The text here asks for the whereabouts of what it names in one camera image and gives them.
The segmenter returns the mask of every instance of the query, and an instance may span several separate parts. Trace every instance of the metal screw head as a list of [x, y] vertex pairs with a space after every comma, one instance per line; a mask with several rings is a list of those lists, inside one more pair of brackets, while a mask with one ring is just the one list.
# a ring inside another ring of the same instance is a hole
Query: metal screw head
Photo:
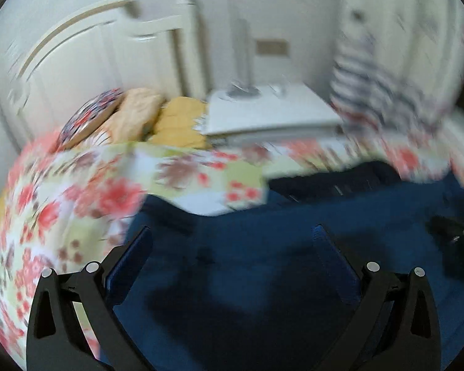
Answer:
[[380, 270], [380, 265], [378, 265], [376, 262], [368, 262], [366, 267], [370, 272], [378, 272]]
[[426, 275], [422, 267], [414, 268], [414, 273], [416, 274], [416, 276], [419, 276], [419, 277], [423, 277], [424, 275]]
[[43, 269], [43, 271], [41, 272], [41, 277], [49, 277], [51, 274], [52, 274], [52, 270], [50, 267], [46, 267], [45, 269]]
[[98, 262], [90, 262], [87, 266], [86, 266], [86, 271], [90, 274], [96, 272], [100, 267], [100, 264]]

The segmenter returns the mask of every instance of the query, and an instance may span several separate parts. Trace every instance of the white nightstand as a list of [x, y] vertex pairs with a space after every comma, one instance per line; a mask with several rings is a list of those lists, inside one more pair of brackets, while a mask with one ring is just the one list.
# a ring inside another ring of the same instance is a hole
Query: white nightstand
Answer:
[[272, 134], [275, 130], [292, 138], [297, 131], [338, 129], [342, 118], [303, 83], [284, 88], [259, 86], [261, 95], [251, 99], [231, 99], [224, 90], [208, 98], [208, 118], [204, 134]]

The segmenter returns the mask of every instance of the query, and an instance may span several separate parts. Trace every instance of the floral bedspread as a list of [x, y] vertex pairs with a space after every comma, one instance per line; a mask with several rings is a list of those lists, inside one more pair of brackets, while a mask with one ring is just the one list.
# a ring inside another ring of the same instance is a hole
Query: floral bedspread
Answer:
[[[218, 151], [148, 143], [53, 151], [47, 139], [23, 151], [9, 174], [0, 227], [0, 342], [24, 369], [28, 318], [41, 271], [75, 272], [89, 261], [102, 261], [124, 240], [146, 193], [193, 213], [216, 215], [262, 204], [269, 178], [380, 159], [392, 163], [403, 178], [427, 182], [442, 178], [451, 162], [439, 143], [397, 135]], [[98, 355], [87, 318], [77, 310]]]

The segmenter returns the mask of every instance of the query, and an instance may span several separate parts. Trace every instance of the wall outlet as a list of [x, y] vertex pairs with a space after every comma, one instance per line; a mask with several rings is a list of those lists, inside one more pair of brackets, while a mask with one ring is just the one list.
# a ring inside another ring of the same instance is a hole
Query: wall outlet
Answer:
[[289, 42], [285, 39], [256, 39], [256, 54], [258, 56], [289, 57]]

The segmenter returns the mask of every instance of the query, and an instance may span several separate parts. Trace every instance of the white headboard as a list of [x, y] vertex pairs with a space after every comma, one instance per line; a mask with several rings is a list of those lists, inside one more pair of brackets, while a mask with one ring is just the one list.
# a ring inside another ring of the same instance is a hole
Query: white headboard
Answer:
[[9, 95], [33, 139], [63, 126], [87, 100], [122, 88], [152, 87], [168, 99], [207, 93], [194, 0], [149, 22], [131, 18], [133, 0], [105, 0], [73, 13], [27, 54]]

